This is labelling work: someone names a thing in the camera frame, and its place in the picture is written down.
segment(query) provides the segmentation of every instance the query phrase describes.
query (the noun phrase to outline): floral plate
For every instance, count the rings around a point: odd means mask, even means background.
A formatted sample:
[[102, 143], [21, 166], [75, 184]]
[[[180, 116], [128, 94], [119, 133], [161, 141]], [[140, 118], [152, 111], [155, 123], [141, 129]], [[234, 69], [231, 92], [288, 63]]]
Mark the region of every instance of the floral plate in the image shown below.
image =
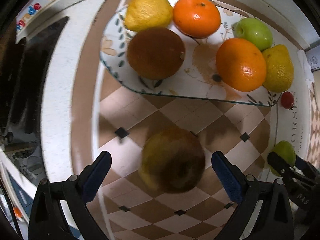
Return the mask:
[[[174, 6], [178, 0], [168, 1]], [[234, 37], [233, 24], [245, 16], [222, 7], [217, 8], [221, 14], [221, 26], [206, 39], [193, 39], [182, 34], [174, 24], [168, 26], [181, 37], [186, 48], [182, 66], [169, 78], [149, 80], [138, 76], [130, 67], [125, 54], [135, 32], [124, 27], [127, 6], [120, 8], [107, 23], [101, 40], [100, 59], [114, 78], [134, 92], [258, 106], [275, 105], [281, 93], [272, 93], [262, 86], [248, 93], [239, 92], [221, 81], [215, 67], [215, 55], [225, 40]]]

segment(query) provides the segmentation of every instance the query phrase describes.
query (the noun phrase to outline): brown border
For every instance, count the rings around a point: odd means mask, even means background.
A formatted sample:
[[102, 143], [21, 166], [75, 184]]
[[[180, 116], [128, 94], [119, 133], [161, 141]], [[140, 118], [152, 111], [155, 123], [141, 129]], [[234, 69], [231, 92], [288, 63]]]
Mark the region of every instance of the brown border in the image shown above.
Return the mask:
[[[263, 14], [236, 0], [218, 0], [248, 12], [279, 31], [298, 49], [302, 47], [279, 25]], [[99, 9], [84, 42], [72, 96], [71, 160], [73, 172], [79, 174], [92, 163], [92, 105], [99, 66], [100, 41], [106, 23], [114, 15], [120, 0], [106, 0]]]

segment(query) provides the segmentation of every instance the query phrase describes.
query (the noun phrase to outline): green fruit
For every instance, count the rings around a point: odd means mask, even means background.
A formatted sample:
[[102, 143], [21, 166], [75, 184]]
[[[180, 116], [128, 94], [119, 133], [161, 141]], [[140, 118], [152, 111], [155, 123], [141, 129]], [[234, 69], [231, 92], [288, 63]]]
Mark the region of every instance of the green fruit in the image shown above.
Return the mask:
[[152, 190], [182, 193], [198, 184], [204, 165], [204, 151], [198, 139], [189, 131], [172, 127], [146, 142], [138, 172]]
[[236, 36], [246, 39], [258, 47], [260, 51], [272, 45], [272, 33], [268, 27], [256, 18], [244, 18], [235, 26]]
[[[277, 153], [281, 158], [283, 158], [292, 167], [296, 163], [296, 153], [293, 146], [288, 141], [281, 141], [276, 144], [272, 150]], [[270, 167], [271, 172], [276, 176], [281, 176], [274, 168]]]
[[294, 67], [287, 47], [276, 45], [266, 49], [262, 55], [267, 64], [267, 76], [263, 86], [271, 92], [287, 91], [294, 78]]

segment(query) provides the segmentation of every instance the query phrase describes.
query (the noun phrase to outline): apple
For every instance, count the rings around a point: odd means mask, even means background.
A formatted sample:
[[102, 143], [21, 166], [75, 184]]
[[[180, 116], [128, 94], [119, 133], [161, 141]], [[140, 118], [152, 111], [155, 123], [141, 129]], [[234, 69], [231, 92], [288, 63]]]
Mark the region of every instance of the apple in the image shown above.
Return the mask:
[[235, 26], [236, 36], [252, 42], [260, 51], [272, 45], [272, 33], [268, 27], [256, 18], [244, 18]]

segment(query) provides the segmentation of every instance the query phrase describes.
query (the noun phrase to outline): brown round fruit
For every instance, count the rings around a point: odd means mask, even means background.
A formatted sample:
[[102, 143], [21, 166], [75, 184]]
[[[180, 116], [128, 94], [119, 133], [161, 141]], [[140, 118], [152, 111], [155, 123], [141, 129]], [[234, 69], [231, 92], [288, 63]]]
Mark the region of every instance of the brown round fruit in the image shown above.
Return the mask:
[[162, 27], [138, 32], [130, 41], [127, 59], [139, 76], [161, 80], [175, 74], [183, 63], [185, 47], [181, 38]]
[[204, 166], [199, 140], [187, 130], [171, 127], [146, 142], [138, 172], [152, 190], [182, 193], [198, 184]]

